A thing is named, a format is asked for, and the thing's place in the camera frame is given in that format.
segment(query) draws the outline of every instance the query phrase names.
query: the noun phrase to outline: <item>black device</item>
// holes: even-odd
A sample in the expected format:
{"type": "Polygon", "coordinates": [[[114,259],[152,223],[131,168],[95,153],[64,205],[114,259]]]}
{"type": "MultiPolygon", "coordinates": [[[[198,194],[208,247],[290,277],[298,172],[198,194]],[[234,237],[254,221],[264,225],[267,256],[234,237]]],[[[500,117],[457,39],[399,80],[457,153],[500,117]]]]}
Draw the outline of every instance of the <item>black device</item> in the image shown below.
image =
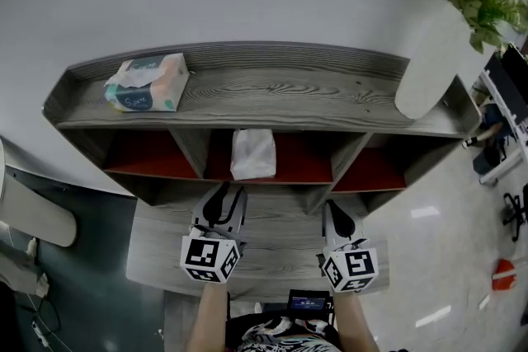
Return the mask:
{"type": "Polygon", "coordinates": [[[333,300],[328,291],[294,290],[290,291],[288,312],[302,319],[328,320],[333,314],[333,300]]]}
{"type": "Polygon", "coordinates": [[[509,218],[502,220],[502,224],[506,226],[512,222],[515,222],[515,235],[513,235],[512,240],[517,242],[519,239],[519,231],[521,230],[521,226],[528,222],[528,184],[524,185],[522,188],[522,206],[519,195],[512,197],[512,195],[507,192],[504,194],[504,201],[506,202],[506,205],[509,205],[509,207],[512,209],[513,214],[509,218]]]}
{"type": "Polygon", "coordinates": [[[485,69],[501,93],[507,108],[515,116],[515,124],[528,118],[528,64],[519,51],[510,45],[500,59],[495,54],[485,69]]]}

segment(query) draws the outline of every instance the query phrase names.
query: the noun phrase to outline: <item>tissue box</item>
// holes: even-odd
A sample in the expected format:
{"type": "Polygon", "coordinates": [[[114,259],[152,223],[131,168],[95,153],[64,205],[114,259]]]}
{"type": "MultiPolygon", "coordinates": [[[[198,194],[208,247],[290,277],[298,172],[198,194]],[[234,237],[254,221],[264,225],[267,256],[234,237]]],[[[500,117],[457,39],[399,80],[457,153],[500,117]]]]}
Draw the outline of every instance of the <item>tissue box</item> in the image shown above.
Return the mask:
{"type": "Polygon", "coordinates": [[[122,111],[176,111],[188,79],[181,53],[127,60],[106,81],[105,97],[122,111]]]}

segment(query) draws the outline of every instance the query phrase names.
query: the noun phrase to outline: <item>person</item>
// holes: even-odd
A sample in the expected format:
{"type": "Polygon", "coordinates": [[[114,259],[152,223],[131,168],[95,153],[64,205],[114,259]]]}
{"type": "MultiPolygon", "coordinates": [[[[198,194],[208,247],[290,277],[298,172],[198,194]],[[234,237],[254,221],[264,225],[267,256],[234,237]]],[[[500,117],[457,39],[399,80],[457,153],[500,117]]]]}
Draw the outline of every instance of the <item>person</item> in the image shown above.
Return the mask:
{"type": "Polygon", "coordinates": [[[510,128],[507,119],[502,115],[495,103],[481,106],[480,111],[482,113],[480,129],[483,132],[476,137],[466,139],[462,143],[463,148],[468,148],[482,141],[485,141],[488,146],[494,141],[500,141],[507,136],[513,135],[512,128],[510,128]]]}
{"type": "Polygon", "coordinates": [[[325,321],[301,321],[287,312],[249,314],[227,321],[227,284],[205,284],[187,352],[379,352],[356,293],[335,293],[338,331],[325,321]]]}

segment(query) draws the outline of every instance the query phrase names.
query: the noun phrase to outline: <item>wooden plank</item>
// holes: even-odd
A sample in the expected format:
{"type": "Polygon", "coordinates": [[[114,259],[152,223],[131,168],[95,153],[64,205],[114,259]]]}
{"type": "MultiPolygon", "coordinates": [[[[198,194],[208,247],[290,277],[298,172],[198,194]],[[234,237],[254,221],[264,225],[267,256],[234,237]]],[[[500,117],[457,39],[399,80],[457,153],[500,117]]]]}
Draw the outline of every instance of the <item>wooden plank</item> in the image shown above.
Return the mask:
{"type": "Polygon", "coordinates": [[[114,54],[68,68],[76,79],[104,79],[125,60],[183,53],[192,72],[226,68],[292,68],[402,79],[409,59],[365,49],[280,41],[231,41],[173,45],[114,54]]]}
{"type": "Polygon", "coordinates": [[[174,129],[168,131],[199,178],[204,177],[209,151],[210,129],[174,129]]]}
{"type": "Polygon", "coordinates": [[[307,213],[312,214],[320,210],[334,186],[341,180],[350,165],[356,160],[361,150],[369,142],[372,133],[348,134],[341,140],[341,145],[332,152],[333,183],[330,186],[314,190],[309,196],[307,213]]]}
{"type": "Polygon", "coordinates": [[[369,215],[369,210],[360,194],[332,192],[328,198],[333,199],[342,209],[351,209],[361,218],[369,215]]]}
{"type": "MultiPolygon", "coordinates": [[[[276,175],[243,181],[244,184],[331,184],[332,167],[326,134],[274,133],[276,146],[276,175]]],[[[205,179],[232,181],[230,171],[233,131],[213,131],[205,179]]]]}
{"type": "MultiPolygon", "coordinates": [[[[200,198],[197,185],[174,183],[170,190],[165,189],[164,199],[170,196],[172,201],[158,207],[138,202],[127,261],[128,279],[200,295],[203,286],[179,268],[181,239],[189,232],[192,206],[200,198]],[[189,193],[188,185],[194,192],[189,193]]],[[[307,216],[297,192],[289,188],[252,185],[247,192],[246,222],[240,233],[247,246],[229,280],[233,298],[284,302],[290,289],[330,289],[316,259],[323,246],[321,216],[307,216]]],[[[383,236],[373,241],[373,246],[378,249],[380,277],[367,292],[389,285],[389,255],[383,236]]]]}
{"type": "Polygon", "coordinates": [[[68,113],[68,108],[72,102],[72,93],[78,90],[78,86],[79,81],[69,71],[64,72],[57,81],[42,106],[42,114],[51,124],[57,123],[68,113]]]}
{"type": "Polygon", "coordinates": [[[458,75],[455,76],[455,79],[447,89],[444,99],[459,116],[460,123],[466,133],[474,134],[479,128],[481,113],[458,75]]]}
{"type": "Polygon", "coordinates": [[[365,148],[332,191],[402,190],[406,186],[403,173],[391,162],[382,148],[365,148]]]}
{"type": "Polygon", "coordinates": [[[196,178],[168,131],[118,130],[103,169],[143,176],[196,178]]]}
{"type": "MultiPolygon", "coordinates": [[[[403,169],[407,187],[410,187],[438,166],[459,145],[459,142],[448,138],[395,137],[387,149],[390,156],[398,161],[397,168],[403,169]]],[[[363,199],[372,213],[401,192],[403,191],[365,194],[363,199]]]]}
{"type": "Polygon", "coordinates": [[[159,191],[165,181],[157,177],[122,175],[120,173],[107,173],[107,175],[147,204],[155,204],[159,191]]]}
{"type": "Polygon", "coordinates": [[[102,167],[114,135],[115,129],[66,129],[61,134],[79,150],[84,157],[98,167],[102,167]]]}
{"type": "Polygon", "coordinates": [[[465,129],[439,103],[410,120],[394,105],[396,82],[345,73],[225,69],[189,78],[175,113],[120,113],[104,103],[104,81],[85,82],[59,128],[269,128],[423,134],[462,138],[465,129]]]}

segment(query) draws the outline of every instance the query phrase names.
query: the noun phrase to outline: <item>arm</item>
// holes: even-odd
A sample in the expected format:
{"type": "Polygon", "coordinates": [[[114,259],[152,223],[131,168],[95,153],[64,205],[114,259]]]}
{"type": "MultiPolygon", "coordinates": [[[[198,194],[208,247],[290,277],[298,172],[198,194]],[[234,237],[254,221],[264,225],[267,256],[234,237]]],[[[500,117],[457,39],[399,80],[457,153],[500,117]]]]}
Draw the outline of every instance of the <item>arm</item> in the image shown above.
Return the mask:
{"type": "Polygon", "coordinates": [[[380,352],[355,293],[335,293],[333,306],[343,352],[380,352]]]}
{"type": "Polygon", "coordinates": [[[205,284],[187,352],[224,352],[227,314],[227,284],[205,284]]]}

